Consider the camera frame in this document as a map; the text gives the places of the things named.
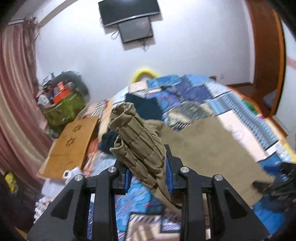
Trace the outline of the olive khaki pants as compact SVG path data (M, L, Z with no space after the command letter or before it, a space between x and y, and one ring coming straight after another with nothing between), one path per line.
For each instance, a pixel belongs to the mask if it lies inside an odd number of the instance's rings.
M160 120L143 120L132 103L123 103L112 110L109 127L117 133L112 154L176 214L182 202L166 185L166 148L200 175L221 174L249 206L261 199L252 183L273 181L215 116L175 132Z

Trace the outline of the blue patchwork bedspread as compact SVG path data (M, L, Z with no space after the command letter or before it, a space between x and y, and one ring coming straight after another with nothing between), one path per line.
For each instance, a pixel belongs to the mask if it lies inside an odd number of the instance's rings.
M155 97L163 111L162 121L175 132L199 119L215 116L252 159L275 180L279 165L295 163L295 152L269 118L238 92L199 75L169 75L128 85L113 99L94 103L85 116L108 118L109 108L126 102L125 95ZM275 234L287 217L285 208L263 208L263 195L251 207L270 234Z

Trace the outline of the white small device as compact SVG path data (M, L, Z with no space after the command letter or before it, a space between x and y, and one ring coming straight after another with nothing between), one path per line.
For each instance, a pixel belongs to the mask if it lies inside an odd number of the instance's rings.
M79 167L75 167L72 170L66 170L63 173L63 176L62 177L63 177L64 180L71 180L76 175L83 175L83 172L81 171L81 169Z

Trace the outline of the dark teal folded garment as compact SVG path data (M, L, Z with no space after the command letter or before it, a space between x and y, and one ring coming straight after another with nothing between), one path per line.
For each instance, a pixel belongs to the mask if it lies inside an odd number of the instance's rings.
M155 97L151 99L145 99L134 94L128 93L125 95L126 102L131 102L138 115L144 120L161 120L163 111L158 105L157 99ZM118 134L111 129L107 133L103 134L101 142L99 143L99 149L106 153L112 155L110 148L114 147L114 142Z

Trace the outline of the green storage bag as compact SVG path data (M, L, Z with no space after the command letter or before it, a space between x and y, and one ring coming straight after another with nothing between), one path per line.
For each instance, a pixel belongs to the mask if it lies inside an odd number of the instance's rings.
M46 118L49 128L60 135L67 124L73 122L83 108L85 108L85 101L82 95L74 91L53 106L41 107L41 112Z

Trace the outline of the orange box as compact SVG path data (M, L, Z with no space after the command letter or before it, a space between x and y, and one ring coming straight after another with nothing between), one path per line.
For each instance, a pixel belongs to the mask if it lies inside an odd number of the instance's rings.
M57 94L54 94L54 98L53 98L54 104L59 103L71 93L71 90L67 88L63 82L59 82L57 84L57 88L58 88L58 92Z

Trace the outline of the yellow curved foam tube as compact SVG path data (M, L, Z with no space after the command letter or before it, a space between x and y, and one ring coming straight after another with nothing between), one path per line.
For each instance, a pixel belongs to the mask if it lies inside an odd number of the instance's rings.
M159 78L159 75L150 68L140 68L132 76L131 84L136 83L140 80L141 77L148 76L152 79Z

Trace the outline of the striped red beige curtain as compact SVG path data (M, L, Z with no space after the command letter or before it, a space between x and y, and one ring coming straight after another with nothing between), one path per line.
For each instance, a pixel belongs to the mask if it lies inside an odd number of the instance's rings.
M30 16L1 33L1 169L37 190L43 184L37 172L53 140L35 100L35 30Z

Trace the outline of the white wall outlet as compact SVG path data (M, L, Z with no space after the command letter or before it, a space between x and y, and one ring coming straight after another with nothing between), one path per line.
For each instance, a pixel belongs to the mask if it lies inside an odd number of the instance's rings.
M225 74L224 74L224 73L221 73L219 79L220 79L220 80L224 80L224 79L225 79Z

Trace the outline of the wooden door frame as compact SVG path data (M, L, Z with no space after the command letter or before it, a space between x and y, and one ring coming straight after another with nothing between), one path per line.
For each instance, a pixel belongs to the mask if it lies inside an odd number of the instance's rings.
M267 1L246 1L250 14L254 47L254 86L267 95L263 103L274 116L285 78L285 38L280 17Z

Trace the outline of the small black wall monitor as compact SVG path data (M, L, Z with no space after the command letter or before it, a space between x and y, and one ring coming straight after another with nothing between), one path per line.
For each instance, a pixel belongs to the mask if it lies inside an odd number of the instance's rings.
M123 44L154 36L148 16L124 21L118 25Z

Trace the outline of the large black wall television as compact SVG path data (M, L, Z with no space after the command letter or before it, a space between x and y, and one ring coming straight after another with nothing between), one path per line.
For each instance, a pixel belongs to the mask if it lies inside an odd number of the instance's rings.
M158 1L100 1L99 12L104 27L142 16L152 16L161 13Z

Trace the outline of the white wall air conditioner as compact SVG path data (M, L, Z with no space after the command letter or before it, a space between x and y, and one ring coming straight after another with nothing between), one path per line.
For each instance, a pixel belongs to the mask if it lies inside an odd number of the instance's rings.
M56 15L75 3L77 0L46 1L36 12L35 17L39 27L44 27Z

